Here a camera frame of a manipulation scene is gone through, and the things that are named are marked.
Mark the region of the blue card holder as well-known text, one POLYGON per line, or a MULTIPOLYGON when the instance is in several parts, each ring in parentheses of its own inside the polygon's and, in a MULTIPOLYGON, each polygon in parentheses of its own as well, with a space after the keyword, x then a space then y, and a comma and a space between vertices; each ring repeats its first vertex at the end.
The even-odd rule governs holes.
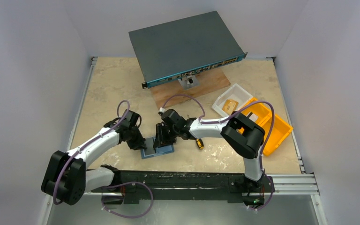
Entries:
POLYGON ((158 157, 158 156, 161 156, 161 155, 164 155, 164 154, 173 153, 174 152, 174 146, 173 145, 168 145, 168 146, 164 146, 164 147, 161 147, 161 148, 155 148, 156 154, 152 155, 152 156, 149 156, 149 157, 146 157, 144 155, 144 150, 145 149, 140 150, 141 158, 142 159, 147 159, 147 158, 152 158, 152 157, 158 157))

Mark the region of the black credit card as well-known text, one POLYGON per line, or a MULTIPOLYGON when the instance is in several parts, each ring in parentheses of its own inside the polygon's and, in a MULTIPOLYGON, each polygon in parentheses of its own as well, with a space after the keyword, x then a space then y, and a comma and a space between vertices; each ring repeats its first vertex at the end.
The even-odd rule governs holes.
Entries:
POLYGON ((146 144, 146 149, 144 150, 144 155, 146 157, 155 155, 156 150, 154 148, 154 137, 146 138, 145 144, 146 144))

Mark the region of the gold credit card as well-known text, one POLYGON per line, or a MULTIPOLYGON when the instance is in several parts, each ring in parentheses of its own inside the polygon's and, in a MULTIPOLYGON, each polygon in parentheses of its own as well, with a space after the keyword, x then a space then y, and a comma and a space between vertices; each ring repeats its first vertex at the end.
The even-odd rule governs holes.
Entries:
POLYGON ((222 107, 222 110, 228 114, 231 115, 233 111, 235 111, 238 107, 238 101, 233 99, 227 99, 222 107))

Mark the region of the white credit card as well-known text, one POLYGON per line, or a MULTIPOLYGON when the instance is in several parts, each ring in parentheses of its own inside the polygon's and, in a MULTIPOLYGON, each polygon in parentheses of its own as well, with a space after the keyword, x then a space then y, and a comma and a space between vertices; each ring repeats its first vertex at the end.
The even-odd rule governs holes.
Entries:
POLYGON ((253 122, 256 122, 256 121, 259 119, 259 117, 258 117, 256 114, 254 114, 253 112, 250 112, 250 113, 247 115, 247 117, 248 117, 251 121, 253 121, 253 122))

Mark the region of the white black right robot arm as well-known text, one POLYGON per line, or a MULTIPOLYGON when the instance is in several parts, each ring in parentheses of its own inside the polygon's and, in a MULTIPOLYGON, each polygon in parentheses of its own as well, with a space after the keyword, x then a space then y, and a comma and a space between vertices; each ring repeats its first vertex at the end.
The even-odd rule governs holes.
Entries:
POLYGON ((242 113, 233 112, 218 120, 185 119, 175 110, 160 113, 161 123, 156 125, 154 148, 172 145, 177 138, 197 140, 222 138, 232 147, 244 162, 244 184, 251 191, 263 184, 261 152, 265 131, 242 113))

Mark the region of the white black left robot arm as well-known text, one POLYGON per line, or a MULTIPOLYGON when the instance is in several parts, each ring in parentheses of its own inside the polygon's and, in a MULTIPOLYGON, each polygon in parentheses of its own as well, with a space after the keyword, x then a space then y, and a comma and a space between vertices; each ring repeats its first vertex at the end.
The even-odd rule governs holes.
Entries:
POLYGON ((128 111, 124 118, 115 118, 103 125, 97 134, 82 145, 67 152, 56 151, 50 157, 41 191, 56 203, 74 205, 85 192, 105 187, 117 191, 120 177, 109 166, 88 170, 89 166, 109 149, 126 142, 132 150, 147 147, 139 126, 141 116, 128 111))

